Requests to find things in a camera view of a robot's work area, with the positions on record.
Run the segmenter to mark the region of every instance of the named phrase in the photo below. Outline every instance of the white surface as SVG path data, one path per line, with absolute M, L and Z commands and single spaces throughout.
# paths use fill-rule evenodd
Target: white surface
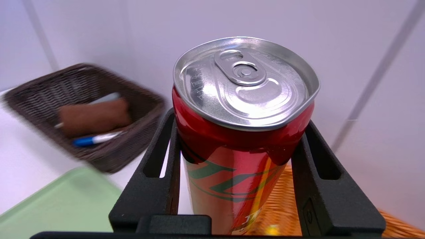
M 379 208 L 425 230 L 425 16 L 337 155 Z
M 134 79 L 124 2 L 31 1 L 60 68 L 96 63 Z
M 129 0 L 128 13 L 139 82 L 169 103 L 174 63 L 198 44 L 252 36 L 298 53 L 322 82 L 313 120 L 332 145 L 414 3 Z
M 26 122 L 6 108 L 0 93 L 0 214 L 37 192 L 67 171 L 85 165 L 55 147 Z M 145 152 L 129 165 L 107 177 L 123 189 Z M 180 214 L 193 214 L 187 178 L 181 164 Z
M 21 1 L 0 1 L 0 91 L 51 73 Z

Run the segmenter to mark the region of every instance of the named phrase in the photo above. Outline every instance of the pull tab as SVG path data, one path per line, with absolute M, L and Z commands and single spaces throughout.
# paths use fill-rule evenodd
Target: pull tab
M 264 67 L 243 49 L 217 52 L 214 61 L 226 77 L 238 85 L 258 85 L 266 79 Z

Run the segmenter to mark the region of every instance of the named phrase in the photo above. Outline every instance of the orange wicker mat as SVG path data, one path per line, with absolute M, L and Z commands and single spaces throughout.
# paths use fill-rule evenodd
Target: orange wicker mat
M 380 210 L 387 222 L 383 237 L 425 238 L 425 232 Z M 248 235 L 301 236 L 292 167 L 287 165 Z

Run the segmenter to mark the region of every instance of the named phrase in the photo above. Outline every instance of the blue marker cap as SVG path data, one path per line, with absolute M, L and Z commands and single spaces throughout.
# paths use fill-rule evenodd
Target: blue marker cap
M 93 137 L 87 137 L 87 138 L 81 138 L 81 139 L 76 139 L 73 141 L 74 146 L 77 147 L 85 147 L 85 146 L 90 146 L 93 145 Z

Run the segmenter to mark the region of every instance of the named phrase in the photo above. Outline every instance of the can lid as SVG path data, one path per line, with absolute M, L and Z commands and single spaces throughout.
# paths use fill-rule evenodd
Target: can lid
M 174 66 L 174 85 L 203 118 L 243 131 L 284 126 L 320 88 L 303 58 L 253 37 L 223 38 L 188 50 Z

